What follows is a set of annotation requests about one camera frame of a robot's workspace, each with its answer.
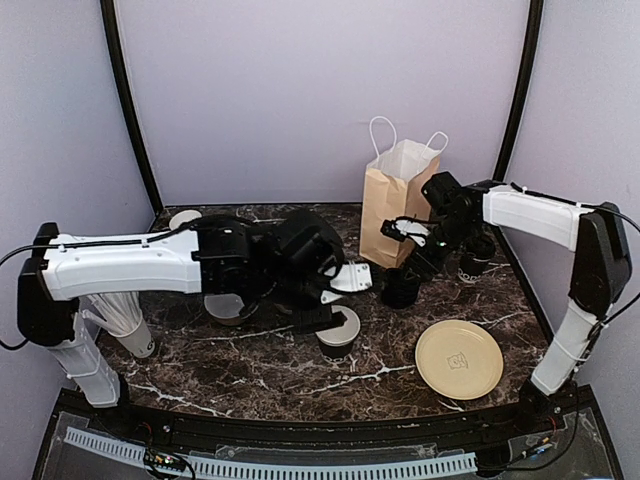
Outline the stack of black lids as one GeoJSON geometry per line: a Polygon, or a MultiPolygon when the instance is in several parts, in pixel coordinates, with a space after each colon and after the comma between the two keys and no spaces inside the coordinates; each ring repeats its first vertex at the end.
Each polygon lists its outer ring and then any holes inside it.
{"type": "Polygon", "coordinates": [[[392,309],[404,309],[416,302],[421,287],[418,276],[404,269],[388,269],[381,302],[392,309]]]}

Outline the black coffee cup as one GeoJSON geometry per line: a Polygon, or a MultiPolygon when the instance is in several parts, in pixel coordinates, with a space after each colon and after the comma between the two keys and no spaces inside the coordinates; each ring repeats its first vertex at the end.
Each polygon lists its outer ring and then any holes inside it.
{"type": "Polygon", "coordinates": [[[457,277],[466,284],[476,283],[484,274],[492,256],[476,256],[471,252],[461,255],[457,270],[457,277]]]}
{"type": "Polygon", "coordinates": [[[361,330],[359,316],[350,308],[342,305],[331,307],[333,315],[344,318],[341,326],[316,332],[319,349],[325,360],[342,362],[353,349],[354,342],[361,330]]]}

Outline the brown paper bag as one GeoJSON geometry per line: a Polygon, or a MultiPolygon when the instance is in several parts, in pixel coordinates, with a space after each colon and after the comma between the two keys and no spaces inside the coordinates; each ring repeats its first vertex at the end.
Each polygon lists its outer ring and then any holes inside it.
{"type": "Polygon", "coordinates": [[[374,158],[365,168],[359,254],[383,268],[397,268],[411,253],[410,242],[397,242],[381,233],[385,220],[430,217],[431,206],[422,186],[437,173],[449,143],[437,131],[425,143],[394,138],[385,151],[374,145],[374,158]]]}

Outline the stack of paper cups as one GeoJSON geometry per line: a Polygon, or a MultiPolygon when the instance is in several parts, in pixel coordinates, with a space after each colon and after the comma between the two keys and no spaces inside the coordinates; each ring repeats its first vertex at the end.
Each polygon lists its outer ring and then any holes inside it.
{"type": "Polygon", "coordinates": [[[183,224],[199,219],[201,217],[202,213],[197,210],[182,210],[171,217],[171,219],[169,220],[169,229],[171,231],[177,230],[183,224]]]}

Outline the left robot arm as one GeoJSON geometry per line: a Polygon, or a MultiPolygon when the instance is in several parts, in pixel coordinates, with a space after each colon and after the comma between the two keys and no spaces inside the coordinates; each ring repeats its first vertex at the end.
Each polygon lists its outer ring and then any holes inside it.
{"type": "Polygon", "coordinates": [[[211,215],[156,234],[79,237],[43,224],[17,279],[17,327],[25,341],[51,351],[88,403],[120,436],[141,427],[140,412],[122,395],[124,380],[90,340],[79,315],[82,297],[168,291],[213,299],[214,314],[238,305],[251,315],[268,298],[295,311],[326,316],[305,321],[314,331],[332,324],[322,296],[333,292],[345,264],[343,242],[320,216],[295,210],[273,225],[211,215]]]}

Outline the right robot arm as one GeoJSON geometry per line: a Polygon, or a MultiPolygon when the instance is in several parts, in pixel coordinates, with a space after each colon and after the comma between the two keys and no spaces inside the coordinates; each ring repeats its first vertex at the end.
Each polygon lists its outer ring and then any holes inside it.
{"type": "Polygon", "coordinates": [[[435,219],[399,216],[385,220],[380,230],[412,243],[403,267],[423,281],[431,280],[454,251],[470,245],[486,227],[529,237],[553,260],[565,253],[565,313],[529,380],[541,394],[555,394],[623,312],[617,304],[633,273],[626,229],[637,223],[611,202],[578,202],[495,180],[462,185],[448,172],[429,179],[421,194],[435,219]]]}

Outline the cardboard cup carrier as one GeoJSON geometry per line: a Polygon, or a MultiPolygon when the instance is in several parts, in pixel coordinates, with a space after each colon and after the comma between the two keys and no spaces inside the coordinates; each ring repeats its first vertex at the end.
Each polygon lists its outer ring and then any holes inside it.
{"type": "Polygon", "coordinates": [[[288,315],[288,316],[293,316],[294,314],[296,314],[299,311],[299,309],[297,307],[291,306],[291,305],[288,305],[288,304],[284,304],[284,303],[275,302],[274,306],[276,307],[276,309],[280,313],[282,313],[284,315],[288,315]]]}

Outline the white ceramic bowl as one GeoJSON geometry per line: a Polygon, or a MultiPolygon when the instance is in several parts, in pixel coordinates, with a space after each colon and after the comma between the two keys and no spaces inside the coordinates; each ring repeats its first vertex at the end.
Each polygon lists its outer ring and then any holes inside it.
{"type": "Polygon", "coordinates": [[[206,295],[204,297],[204,307],[219,324],[235,327],[245,323],[257,310],[258,304],[245,305],[239,295],[230,293],[206,295]]]}

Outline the yellow plate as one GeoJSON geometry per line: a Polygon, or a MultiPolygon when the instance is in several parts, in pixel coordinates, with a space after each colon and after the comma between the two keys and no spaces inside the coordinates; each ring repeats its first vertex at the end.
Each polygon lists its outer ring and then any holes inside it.
{"type": "Polygon", "coordinates": [[[475,400],[500,382],[504,360],[497,341],[471,322],[445,320],[418,338],[415,364],[424,382],[453,400],[475,400]]]}

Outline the cup of wrapped straws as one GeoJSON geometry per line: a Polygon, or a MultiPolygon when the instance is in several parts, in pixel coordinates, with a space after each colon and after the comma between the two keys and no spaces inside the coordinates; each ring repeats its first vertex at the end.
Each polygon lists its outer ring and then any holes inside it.
{"type": "Polygon", "coordinates": [[[131,354],[147,358],[155,342],[144,319],[138,292],[114,292],[87,296],[91,310],[82,315],[103,328],[131,354]]]}

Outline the black front rail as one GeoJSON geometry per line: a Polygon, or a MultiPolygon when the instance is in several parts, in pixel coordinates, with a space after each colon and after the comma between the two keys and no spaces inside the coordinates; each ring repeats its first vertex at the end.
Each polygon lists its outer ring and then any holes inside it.
{"type": "Polygon", "coordinates": [[[224,445],[301,450],[356,450],[434,444],[439,449],[464,450],[502,447],[525,433],[568,425],[562,417],[594,399],[588,386],[569,387],[549,401],[546,413],[516,427],[524,410],[513,403],[462,413],[400,420],[343,422],[287,422],[231,419],[170,412],[135,404],[99,411],[73,390],[60,392],[54,413],[78,415],[89,425],[126,439],[147,440],[154,446],[185,453],[212,452],[224,445]]]}

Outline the right black frame post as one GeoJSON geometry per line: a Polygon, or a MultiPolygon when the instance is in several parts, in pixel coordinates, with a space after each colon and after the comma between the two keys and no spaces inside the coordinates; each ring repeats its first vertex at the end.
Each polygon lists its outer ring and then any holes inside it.
{"type": "Polygon", "coordinates": [[[543,0],[529,1],[529,10],[516,83],[503,139],[492,175],[492,178],[496,181],[503,181],[506,178],[515,148],[533,73],[543,11],[543,0]]]}

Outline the black frame post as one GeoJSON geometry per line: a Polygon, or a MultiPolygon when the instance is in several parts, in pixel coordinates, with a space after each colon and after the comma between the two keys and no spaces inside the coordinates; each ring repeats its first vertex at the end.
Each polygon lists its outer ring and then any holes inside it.
{"type": "Polygon", "coordinates": [[[152,171],[134,104],[117,20],[116,2],[113,0],[101,0],[100,10],[116,92],[136,166],[152,211],[155,215],[158,215],[164,210],[164,204],[152,171]]]}
{"type": "Polygon", "coordinates": [[[543,11],[543,0],[529,1],[529,10],[516,83],[503,139],[492,175],[492,178],[496,181],[503,181],[506,178],[515,148],[533,73],[543,11]]]}

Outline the left black frame post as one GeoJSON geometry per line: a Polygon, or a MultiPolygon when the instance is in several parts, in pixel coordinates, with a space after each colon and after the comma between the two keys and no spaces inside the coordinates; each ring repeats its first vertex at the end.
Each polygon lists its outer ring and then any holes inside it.
{"type": "Polygon", "coordinates": [[[101,0],[100,10],[116,92],[136,166],[152,211],[155,215],[158,215],[164,210],[164,204],[152,171],[134,104],[117,20],[116,2],[113,0],[101,0]]]}

